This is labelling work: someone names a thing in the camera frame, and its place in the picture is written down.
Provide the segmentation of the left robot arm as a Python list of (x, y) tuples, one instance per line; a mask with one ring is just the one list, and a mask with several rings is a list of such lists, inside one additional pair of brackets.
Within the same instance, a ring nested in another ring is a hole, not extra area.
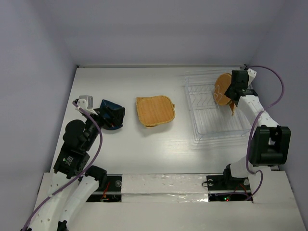
[(106, 186), (107, 172), (93, 165), (88, 151), (102, 129), (123, 126), (125, 108), (119, 105), (97, 109), (77, 106), (86, 121), (72, 120), (65, 127), (64, 143), (53, 167), (48, 196), (28, 218), (24, 231), (67, 231), (88, 198)]

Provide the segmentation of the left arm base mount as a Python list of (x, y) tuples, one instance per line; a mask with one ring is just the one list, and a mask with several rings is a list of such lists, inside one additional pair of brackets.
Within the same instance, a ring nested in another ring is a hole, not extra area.
[(86, 202), (121, 202), (122, 201), (122, 175), (107, 175), (107, 180), (104, 186), (100, 186)]

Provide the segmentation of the dark blue plate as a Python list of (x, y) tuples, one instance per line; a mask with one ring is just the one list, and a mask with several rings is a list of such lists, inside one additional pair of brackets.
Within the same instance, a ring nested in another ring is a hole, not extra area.
[(103, 99), (100, 105), (100, 115), (103, 117), (105, 130), (117, 130), (123, 127), (125, 107)]

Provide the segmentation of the square woven plate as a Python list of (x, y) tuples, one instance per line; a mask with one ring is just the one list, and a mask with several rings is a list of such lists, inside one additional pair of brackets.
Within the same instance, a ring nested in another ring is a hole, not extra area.
[(145, 127), (155, 127), (171, 122), (175, 118), (175, 104), (141, 104), (137, 106), (139, 121)]
[(164, 95), (136, 98), (137, 116), (145, 127), (170, 123), (175, 118), (175, 104)]

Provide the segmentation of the round woven plate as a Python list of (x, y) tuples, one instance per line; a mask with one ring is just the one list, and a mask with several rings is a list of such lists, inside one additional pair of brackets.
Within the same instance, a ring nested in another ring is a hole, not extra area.
[(231, 84), (231, 74), (224, 73), (220, 75), (214, 85), (213, 97), (218, 105), (228, 105), (231, 101), (225, 93)]

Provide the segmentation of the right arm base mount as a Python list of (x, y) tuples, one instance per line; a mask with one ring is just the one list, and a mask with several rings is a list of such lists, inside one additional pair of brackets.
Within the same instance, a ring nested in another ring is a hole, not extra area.
[(210, 202), (252, 201), (248, 178), (230, 178), (208, 175), (202, 186), (208, 191)]

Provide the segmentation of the small woven plate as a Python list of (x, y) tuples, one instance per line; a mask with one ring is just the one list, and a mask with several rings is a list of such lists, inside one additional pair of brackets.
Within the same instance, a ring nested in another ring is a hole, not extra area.
[(229, 107), (230, 107), (230, 110), (231, 110), (231, 116), (234, 116), (235, 114), (235, 109), (236, 109), (236, 105), (234, 102), (230, 102), (229, 103)]

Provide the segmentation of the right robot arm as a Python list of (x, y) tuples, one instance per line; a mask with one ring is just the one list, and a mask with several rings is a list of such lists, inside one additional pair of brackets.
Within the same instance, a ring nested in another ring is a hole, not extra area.
[(221, 177), (222, 185), (228, 189), (261, 167), (283, 165), (287, 161), (291, 131), (279, 125), (262, 106), (256, 91), (249, 89), (256, 75), (252, 69), (233, 70), (231, 84), (225, 92), (251, 125), (246, 156), (227, 165)]

